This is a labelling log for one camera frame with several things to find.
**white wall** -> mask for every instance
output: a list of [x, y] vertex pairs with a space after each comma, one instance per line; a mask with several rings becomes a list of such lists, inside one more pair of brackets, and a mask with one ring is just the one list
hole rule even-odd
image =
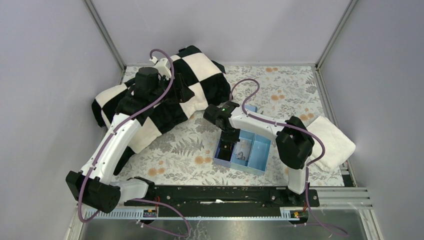
[[422, 239], [424, 1], [359, 1], [322, 74], [384, 239]]
[[96, 94], [120, 70], [81, 0], [0, 1], [0, 239], [60, 240], [103, 130]]
[[128, 65], [195, 45], [220, 63], [318, 61], [349, 0], [94, 0]]

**folded white towel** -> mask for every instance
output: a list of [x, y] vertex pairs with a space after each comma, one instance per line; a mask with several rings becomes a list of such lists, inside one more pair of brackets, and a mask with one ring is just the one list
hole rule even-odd
[[[323, 171], [333, 172], [355, 151], [355, 143], [324, 116], [319, 116], [307, 127], [307, 130], [315, 134], [324, 143], [325, 155], [315, 163]], [[318, 158], [321, 152], [321, 145], [315, 140], [310, 159]]]

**blue box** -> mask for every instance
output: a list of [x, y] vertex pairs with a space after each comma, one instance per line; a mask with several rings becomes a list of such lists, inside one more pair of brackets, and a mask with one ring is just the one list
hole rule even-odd
[[[245, 105], [247, 110], [257, 112], [255, 106]], [[267, 169], [268, 155], [271, 148], [271, 140], [254, 134], [253, 132], [240, 130], [240, 141], [232, 148], [230, 159], [220, 159], [221, 139], [215, 151], [213, 162], [224, 167], [236, 169], [239, 171], [263, 175]]]

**checkered blanket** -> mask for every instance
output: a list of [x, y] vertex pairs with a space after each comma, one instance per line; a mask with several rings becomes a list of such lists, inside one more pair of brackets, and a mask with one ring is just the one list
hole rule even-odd
[[[129, 142], [113, 173], [115, 175], [132, 155], [140, 153], [157, 137], [188, 120], [195, 111], [205, 110], [209, 104], [219, 105], [229, 100], [230, 85], [225, 78], [224, 66], [210, 60], [195, 46], [181, 49], [171, 59], [175, 74], [182, 74], [183, 81], [194, 92], [194, 97], [184, 103], [156, 105]], [[100, 127], [110, 127], [119, 101], [134, 84], [133, 78], [95, 97], [91, 107]]]

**floral tablecloth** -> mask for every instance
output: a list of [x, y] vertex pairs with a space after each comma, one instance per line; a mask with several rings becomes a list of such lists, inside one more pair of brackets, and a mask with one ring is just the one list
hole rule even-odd
[[[129, 66], [123, 81], [133, 78], [139, 67]], [[227, 66], [231, 86], [244, 78], [260, 83], [259, 92], [248, 102], [258, 113], [287, 120], [298, 116], [308, 126], [324, 115], [315, 79], [309, 66]], [[241, 103], [256, 89], [254, 82], [237, 86], [234, 101]], [[157, 185], [238, 185], [284, 186], [288, 168], [279, 159], [275, 144], [269, 151], [266, 172], [262, 176], [230, 169], [213, 163], [221, 130], [195, 112], [188, 121], [158, 137], [141, 153], [134, 155], [116, 180], [143, 177]], [[343, 186], [340, 169], [324, 172], [310, 166], [312, 186]]]

